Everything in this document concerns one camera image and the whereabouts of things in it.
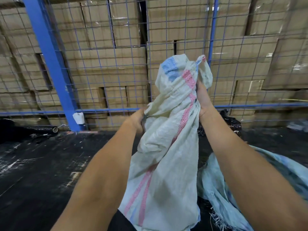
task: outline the person's right arm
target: person's right arm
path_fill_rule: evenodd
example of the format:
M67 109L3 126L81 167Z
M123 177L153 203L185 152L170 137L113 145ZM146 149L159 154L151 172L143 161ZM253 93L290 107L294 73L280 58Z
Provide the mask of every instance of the person's right arm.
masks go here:
M242 214L256 231L307 230L308 205L289 182L239 138L198 81L200 122Z

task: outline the white woven polypropylene sack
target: white woven polypropylene sack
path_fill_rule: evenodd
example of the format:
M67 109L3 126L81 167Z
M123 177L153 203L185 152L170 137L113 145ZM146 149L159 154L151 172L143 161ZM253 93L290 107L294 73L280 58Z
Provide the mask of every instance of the white woven polypropylene sack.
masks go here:
M204 55L165 60L158 70L160 95L144 112L145 133L132 156L119 210L137 230L181 231L200 220L197 165L200 104L197 78L206 88L213 76Z

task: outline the black floor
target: black floor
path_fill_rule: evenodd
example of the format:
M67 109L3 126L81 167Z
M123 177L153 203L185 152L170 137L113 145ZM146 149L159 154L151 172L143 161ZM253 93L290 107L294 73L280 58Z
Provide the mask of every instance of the black floor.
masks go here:
M112 133L60 135L40 144L0 145L0 229L50 230L74 188L73 172L82 172ZM308 134L285 128L243 131L249 144L286 155L308 167ZM136 138L133 152L139 138ZM199 139L199 167L211 153ZM210 219L210 204L198 199L201 222L193 230L219 230ZM118 211L109 230L134 230Z

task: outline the person's left hand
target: person's left hand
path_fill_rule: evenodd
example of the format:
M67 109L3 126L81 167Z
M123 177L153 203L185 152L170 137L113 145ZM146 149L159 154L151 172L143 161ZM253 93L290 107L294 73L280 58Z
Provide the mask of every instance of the person's left hand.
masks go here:
M147 109L148 107L143 107L141 109L139 109L138 111L134 112L131 116L129 116L129 118L127 119L127 121L130 122L130 124L136 128L137 133L142 133L143 129L142 129L142 125L141 125L141 120L143 119L144 116L144 111Z

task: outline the metal grid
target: metal grid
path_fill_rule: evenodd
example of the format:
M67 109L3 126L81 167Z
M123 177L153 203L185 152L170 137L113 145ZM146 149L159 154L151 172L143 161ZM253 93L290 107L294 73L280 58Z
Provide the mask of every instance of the metal grid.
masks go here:
M299 6L307 10L300 0L14 2L0 10L7 46L1 116L57 121L73 131L116 130L158 95L160 63L185 53L190 60L207 55L214 106L229 109L244 126L305 117L298 87L273 84L292 84L306 73L307 24L290 27ZM286 52L289 42L297 46ZM278 68L286 58L292 65ZM275 77L268 79L269 71ZM74 112L84 113L85 125L75 123Z

